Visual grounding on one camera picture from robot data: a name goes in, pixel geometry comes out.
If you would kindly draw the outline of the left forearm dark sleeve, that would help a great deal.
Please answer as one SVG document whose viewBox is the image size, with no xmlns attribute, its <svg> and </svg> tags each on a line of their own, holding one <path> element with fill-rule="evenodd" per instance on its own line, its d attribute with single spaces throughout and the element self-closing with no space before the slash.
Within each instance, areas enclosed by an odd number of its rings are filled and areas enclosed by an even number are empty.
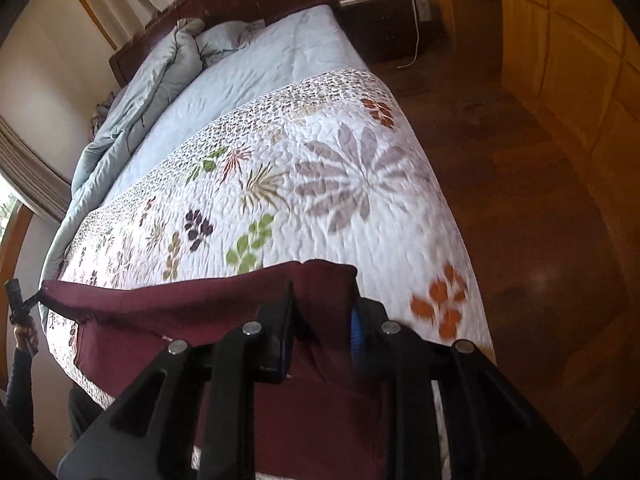
<svg viewBox="0 0 640 480">
<path fill-rule="evenodd" d="M 32 402 L 32 356 L 28 351 L 15 349 L 4 404 L 14 427 L 32 446 L 34 437 L 34 402 Z"/>
</svg>

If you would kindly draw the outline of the person's left hand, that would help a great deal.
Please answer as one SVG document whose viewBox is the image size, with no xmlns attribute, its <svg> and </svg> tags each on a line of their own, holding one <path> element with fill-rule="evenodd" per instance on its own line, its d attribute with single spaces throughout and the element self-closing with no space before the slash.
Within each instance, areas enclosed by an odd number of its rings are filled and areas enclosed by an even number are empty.
<svg viewBox="0 0 640 480">
<path fill-rule="evenodd" d="M 27 324 L 14 327 L 14 339 L 17 350 L 35 356 L 38 353 L 38 332 L 34 321 L 29 318 Z"/>
</svg>

